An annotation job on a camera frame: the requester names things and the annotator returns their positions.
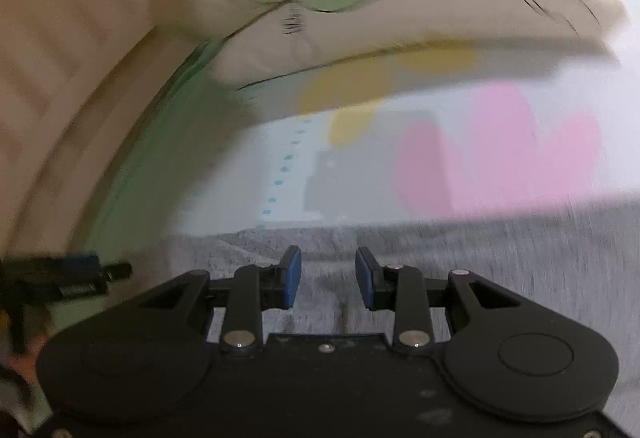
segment mattress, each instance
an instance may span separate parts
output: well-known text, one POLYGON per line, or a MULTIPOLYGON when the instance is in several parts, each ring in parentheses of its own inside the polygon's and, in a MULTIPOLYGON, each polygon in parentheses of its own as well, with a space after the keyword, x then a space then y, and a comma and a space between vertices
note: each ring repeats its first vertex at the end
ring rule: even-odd
POLYGON ((84 248, 167 234, 543 212, 640 190, 639 0, 600 46, 457 42, 228 90, 205 44, 114 172, 84 248))

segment metal screw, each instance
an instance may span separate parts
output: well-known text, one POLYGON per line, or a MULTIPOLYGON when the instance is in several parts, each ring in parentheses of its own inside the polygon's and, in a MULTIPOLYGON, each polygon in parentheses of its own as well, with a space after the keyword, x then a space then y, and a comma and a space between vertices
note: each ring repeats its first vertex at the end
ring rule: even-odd
POLYGON ((234 348, 245 348, 255 342, 255 335, 247 330, 233 330, 225 334, 223 340, 234 348))
POLYGON ((405 346, 411 348, 421 348, 431 341, 431 337, 420 330, 407 330, 398 336, 398 340, 405 346))
POLYGON ((335 346, 333 344, 320 344, 318 346, 318 351, 320 353, 333 353, 335 351, 335 346))

